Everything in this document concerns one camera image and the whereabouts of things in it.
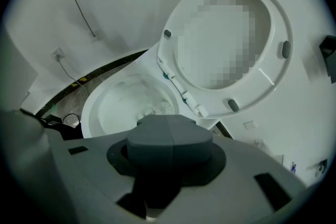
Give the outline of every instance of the white wall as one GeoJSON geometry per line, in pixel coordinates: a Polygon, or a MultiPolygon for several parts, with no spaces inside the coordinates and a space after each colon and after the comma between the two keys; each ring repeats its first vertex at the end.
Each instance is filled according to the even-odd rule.
{"type": "Polygon", "coordinates": [[[0,44],[0,109],[18,111],[37,77],[37,72],[3,29],[0,30],[0,44]]]}
{"type": "Polygon", "coordinates": [[[14,43],[37,70],[38,78],[23,107],[36,113],[70,85],[50,52],[60,47],[66,68],[76,78],[158,41],[180,0],[78,0],[102,39],[92,42],[74,0],[13,0],[5,18],[14,43]]]}
{"type": "MultiPolygon", "coordinates": [[[[179,1],[79,0],[89,23],[102,34],[100,41],[92,42],[74,0],[14,0],[5,20],[6,28],[18,49],[39,73],[24,103],[25,109],[36,113],[71,83],[58,63],[49,56],[55,47],[62,48],[68,60],[67,69],[80,78],[111,61],[153,45],[179,1]]],[[[306,184],[311,184],[311,173],[302,171],[325,157],[330,158],[333,153],[336,94],[332,96],[335,87],[328,84],[320,58],[316,60],[319,75],[307,69],[316,66],[310,63],[315,56],[320,57],[317,45],[326,34],[335,34],[335,27],[323,0],[302,0],[299,4],[292,0],[278,2],[290,20],[301,18],[299,23],[291,26],[298,40],[296,53],[306,65],[300,66],[301,71],[310,77],[300,84],[299,76],[293,84],[293,91],[279,100],[269,99],[269,106],[264,106],[265,101],[259,110],[250,110],[240,118],[231,117],[223,121],[234,137],[248,143],[265,139],[274,155],[288,155],[297,162],[298,174],[306,184]],[[304,83],[307,87],[300,88],[299,85],[304,83]],[[319,95],[320,83],[326,90],[319,95]],[[307,105],[304,97],[312,97],[313,105],[307,105]],[[307,118],[300,116],[303,111],[307,118]],[[323,119],[320,115],[325,115],[326,111],[333,114],[323,119]],[[287,119],[279,121],[284,115],[287,119]],[[253,132],[244,130],[242,124],[248,120],[256,120],[259,128],[253,132]]],[[[291,66],[289,72],[295,81],[296,69],[291,66]]]]}

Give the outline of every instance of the water in toilet bowl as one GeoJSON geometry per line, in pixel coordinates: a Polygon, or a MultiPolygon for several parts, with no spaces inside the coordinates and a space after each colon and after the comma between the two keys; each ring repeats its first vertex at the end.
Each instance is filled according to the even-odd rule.
{"type": "Polygon", "coordinates": [[[106,134],[134,128],[143,117],[178,114],[171,90],[157,79],[131,76],[111,86],[98,109],[98,120],[106,134]]]}

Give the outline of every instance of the toilet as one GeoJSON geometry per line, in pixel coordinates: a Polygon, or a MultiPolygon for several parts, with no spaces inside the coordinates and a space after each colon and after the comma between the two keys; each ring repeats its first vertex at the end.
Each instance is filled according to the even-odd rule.
{"type": "Polygon", "coordinates": [[[181,0],[160,41],[89,96],[83,136],[127,131],[149,114],[181,114],[210,129],[274,92],[292,39],[276,0],[181,0]]]}

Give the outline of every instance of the dark object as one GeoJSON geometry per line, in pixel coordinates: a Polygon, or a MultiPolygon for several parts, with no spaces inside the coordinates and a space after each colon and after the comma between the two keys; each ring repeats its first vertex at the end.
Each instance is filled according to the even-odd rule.
{"type": "Polygon", "coordinates": [[[336,82],[336,37],[326,36],[320,45],[320,50],[327,68],[331,83],[336,82]]]}
{"type": "MultiPolygon", "coordinates": [[[[3,0],[3,8],[6,7],[5,3],[8,1],[9,0],[3,0]]],[[[334,4],[334,0],[325,1],[329,5],[329,8],[335,18],[336,5],[334,4]]],[[[37,116],[41,117],[47,112],[47,110],[41,111],[37,116]]],[[[309,218],[311,221],[327,222],[334,216],[333,210],[327,210],[327,208],[330,205],[328,196],[331,191],[335,190],[334,182],[336,180],[336,164],[332,159],[329,160],[329,163],[331,167],[325,179],[319,184],[317,191],[309,200],[307,200],[307,203],[290,217],[288,220],[290,223],[298,223],[299,221],[302,221],[302,219],[306,218],[309,218]]],[[[12,220],[17,222],[34,220],[35,223],[56,223],[57,220],[49,218],[47,213],[35,205],[31,198],[26,196],[26,193],[23,192],[22,188],[19,188],[17,181],[14,181],[12,175],[9,174],[7,166],[3,165],[2,171],[4,173],[3,185],[6,186],[6,189],[10,190],[6,191],[4,194],[7,201],[4,205],[4,215],[10,216],[12,220]],[[20,214],[12,214],[13,207],[21,208],[20,214]]]]}
{"type": "Polygon", "coordinates": [[[290,55],[290,43],[289,41],[285,41],[282,44],[282,51],[281,51],[282,57],[284,57],[285,59],[287,59],[290,55]]]}
{"type": "MultiPolygon", "coordinates": [[[[201,165],[175,171],[181,175],[181,186],[202,186],[210,183],[224,169],[226,156],[216,144],[211,145],[211,157],[201,165]]],[[[137,177],[139,168],[128,160],[126,139],[113,144],[107,151],[109,163],[124,176],[137,177]]]]}
{"type": "Polygon", "coordinates": [[[239,106],[237,105],[235,100],[230,99],[229,101],[227,101],[227,103],[229,104],[229,106],[230,106],[230,108],[232,109],[233,112],[239,111],[239,106]]]}
{"type": "Polygon", "coordinates": [[[45,119],[42,119],[42,118],[39,118],[37,116],[32,115],[29,112],[24,111],[24,110],[21,110],[21,112],[23,114],[25,114],[25,115],[29,115],[31,117],[36,118],[40,122],[40,124],[42,124],[42,126],[44,128],[57,130],[58,132],[60,132],[63,140],[73,140],[73,139],[81,139],[81,138],[83,138],[82,128],[81,128],[81,124],[80,123],[75,128],[73,128],[71,126],[67,126],[65,124],[62,124],[60,118],[58,118],[56,116],[53,116],[53,115],[49,115],[49,116],[51,116],[50,117],[51,119],[54,119],[54,117],[55,117],[56,121],[57,121],[57,124],[49,125],[48,121],[47,121],[47,118],[49,116],[46,117],[45,119]]]}
{"type": "Polygon", "coordinates": [[[75,114],[75,113],[70,113],[70,114],[66,115],[66,116],[63,118],[62,123],[64,122],[65,118],[66,118],[67,116],[69,116],[69,115],[75,115],[75,116],[77,116],[78,122],[80,122],[79,116],[78,116],[77,114],[75,114]]]}
{"type": "Polygon", "coordinates": [[[171,37],[172,36],[172,33],[169,31],[169,30],[165,30],[164,31],[164,35],[166,36],[166,37],[171,37]]]}
{"type": "Polygon", "coordinates": [[[323,161],[320,162],[320,164],[319,164],[320,170],[323,167],[322,173],[324,173],[327,170],[327,165],[328,165],[328,159],[325,159],[325,160],[323,160],[323,161]]]}
{"type": "Polygon", "coordinates": [[[107,159],[119,174],[135,177],[132,193],[117,204],[141,218],[146,216],[145,204],[164,209],[181,187],[208,184],[226,164],[211,132],[181,115],[139,120],[127,139],[108,149],[107,159]]]}
{"type": "Polygon", "coordinates": [[[260,174],[254,178],[275,211],[291,201],[291,198],[270,174],[260,174]]]}
{"type": "Polygon", "coordinates": [[[51,124],[51,125],[62,123],[62,119],[60,119],[59,117],[56,117],[54,115],[46,116],[45,121],[46,121],[46,123],[51,124]]]}
{"type": "Polygon", "coordinates": [[[216,127],[220,130],[222,135],[224,135],[227,138],[233,139],[232,136],[229,134],[229,132],[226,130],[226,128],[224,127],[224,125],[222,125],[220,121],[216,123],[216,127]]]}
{"type": "Polygon", "coordinates": [[[88,149],[84,146],[78,146],[78,147],[74,147],[74,148],[69,149],[69,152],[70,152],[71,155],[81,153],[83,151],[88,151],[88,149]]]}
{"type": "Polygon", "coordinates": [[[145,202],[136,194],[127,193],[119,201],[117,201],[117,204],[138,217],[146,219],[145,202]]]}
{"type": "MultiPolygon", "coordinates": [[[[84,85],[86,83],[88,83],[90,80],[100,76],[101,74],[112,70],[113,68],[119,67],[125,63],[130,63],[134,60],[136,60],[137,58],[139,58],[141,55],[143,55],[147,50],[143,50],[141,52],[137,52],[135,54],[132,55],[128,55],[126,57],[123,57],[119,60],[116,60],[114,62],[108,63],[107,65],[97,68],[96,70],[94,70],[91,73],[88,73],[85,78],[87,79],[87,81],[81,81],[81,84],[84,85]]],[[[72,93],[73,91],[75,91],[77,88],[73,87],[72,85],[69,85],[68,87],[66,87],[64,90],[62,90],[61,92],[59,92],[55,97],[53,97],[39,112],[37,112],[37,114],[35,115],[37,118],[42,117],[44,114],[46,114],[49,109],[51,109],[51,107],[58,103],[60,100],[62,100],[65,96],[67,96],[68,94],[72,93]]]]}
{"type": "Polygon", "coordinates": [[[129,161],[142,170],[166,173],[195,167],[211,157],[212,133],[193,120],[148,115],[137,124],[127,134],[127,152],[129,161]]]}

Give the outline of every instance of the toilet lid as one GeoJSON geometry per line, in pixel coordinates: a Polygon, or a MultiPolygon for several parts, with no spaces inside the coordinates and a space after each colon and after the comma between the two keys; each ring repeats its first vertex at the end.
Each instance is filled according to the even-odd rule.
{"type": "Polygon", "coordinates": [[[181,0],[157,62],[197,116],[216,119],[264,99],[291,55],[291,28],[276,0],[181,0]]]}

